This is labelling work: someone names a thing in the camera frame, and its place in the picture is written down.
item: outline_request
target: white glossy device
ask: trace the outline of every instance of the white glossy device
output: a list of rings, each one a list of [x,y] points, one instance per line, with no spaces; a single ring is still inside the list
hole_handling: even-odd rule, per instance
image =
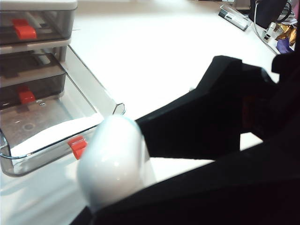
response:
[[[79,160],[77,177],[92,212],[154,184],[138,125],[119,115],[105,119]]]

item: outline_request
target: transparent plastic tray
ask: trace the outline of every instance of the transparent plastic tray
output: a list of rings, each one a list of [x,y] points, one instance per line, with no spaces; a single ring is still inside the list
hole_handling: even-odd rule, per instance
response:
[[[71,37],[74,10],[0,11],[0,45],[57,41]],[[35,38],[22,38],[16,22],[27,23]]]
[[[125,112],[69,47],[62,65],[63,93],[0,111],[5,174],[22,176],[71,153],[71,139],[81,135],[89,142],[104,117]]]

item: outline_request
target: purple object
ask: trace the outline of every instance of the purple object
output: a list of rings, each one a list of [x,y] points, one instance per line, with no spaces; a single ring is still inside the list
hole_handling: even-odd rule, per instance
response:
[[[286,39],[278,40],[277,49],[281,54],[294,52],[294,50],[290,48],[288,37]]]

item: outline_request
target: black cable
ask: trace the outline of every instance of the black cable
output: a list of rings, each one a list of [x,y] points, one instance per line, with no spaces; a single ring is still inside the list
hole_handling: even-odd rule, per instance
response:
[[[287,14],[285,15],[285,17],[283,17],[281,20],[277,20],[277,23],[282,23],[283,21],[285,21],[289,16],[290,14],[292,13],[292,5],[287,2],[286,3],[287,5],[289,5],[289,11],[287,12]]]

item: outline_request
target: plastic drawer organizer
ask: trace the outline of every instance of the plastic drawer organizer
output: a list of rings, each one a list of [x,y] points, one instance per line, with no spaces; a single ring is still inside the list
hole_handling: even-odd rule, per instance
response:
[[[0,160],[7,175],[83,150],[76,142],[88,143],[104,117],[125,112],[70,47],[65,62],[30,51],[2,55],[0,66]]]

